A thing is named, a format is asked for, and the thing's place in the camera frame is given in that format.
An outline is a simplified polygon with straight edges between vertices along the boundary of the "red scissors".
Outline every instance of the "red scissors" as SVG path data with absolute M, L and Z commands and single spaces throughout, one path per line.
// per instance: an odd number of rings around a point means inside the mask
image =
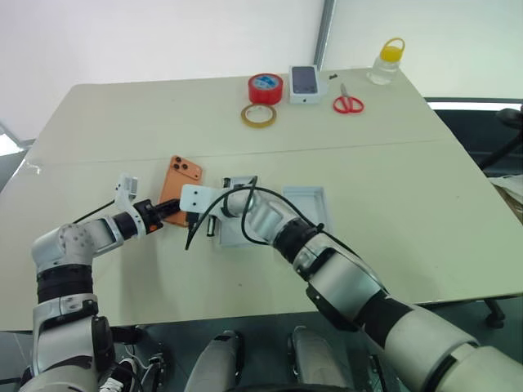
M 336 98 L 333 102 L 333 108 L 338 113 L 361 113 L 365 109 L 365 105 L 354 96 L 349 96 L 346 92 L 345 84 L 342 83 L 342 96 Z

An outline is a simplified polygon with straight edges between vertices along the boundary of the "scissors handle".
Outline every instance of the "scissors handle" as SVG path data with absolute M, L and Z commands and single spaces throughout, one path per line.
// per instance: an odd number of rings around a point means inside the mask
M 354 96 L 339 96 L 334 100 L 333 108 L 343 114 L 361 113 L 365 109 L 365 105 Z

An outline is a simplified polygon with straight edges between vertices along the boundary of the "red tape roll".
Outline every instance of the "red tape roll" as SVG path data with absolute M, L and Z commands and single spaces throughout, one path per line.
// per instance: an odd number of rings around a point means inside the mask
M 283 91 L 284 81 L 273 73 L 259 73 L 248 80 L 248 98 L 254 104 L 277 104 Z

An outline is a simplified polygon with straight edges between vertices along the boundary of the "white wall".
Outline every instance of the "white wall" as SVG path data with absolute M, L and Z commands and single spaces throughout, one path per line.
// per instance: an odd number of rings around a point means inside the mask
M 523 0 L 338 0 L 324 66 L 368 66 L 402 37 L 423 96 L 523 98 Z
M 0 0 L 0 120 L 36 137 L 77 83 L 286 72 L 314 55 L 322 0 Z M 425 96 L 521 97 L 523 0 L 338 0 L 324 67 L 407 41 Z

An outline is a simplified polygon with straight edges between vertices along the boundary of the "bottle handle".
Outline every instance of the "bottle handle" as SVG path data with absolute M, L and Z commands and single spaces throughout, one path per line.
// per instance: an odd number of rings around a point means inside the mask
M 401 49 L 400 50 L 401 51 L 405 50 L 405 41 L 403 40 L 403 38 L 400 38 L 400 37 L 389 39 L 387 42 L 385 42 L 385 45 L 383 45 L 383 47 L 387 47 L 389 43 L 394 42 L 394 41 L 401 41 Z

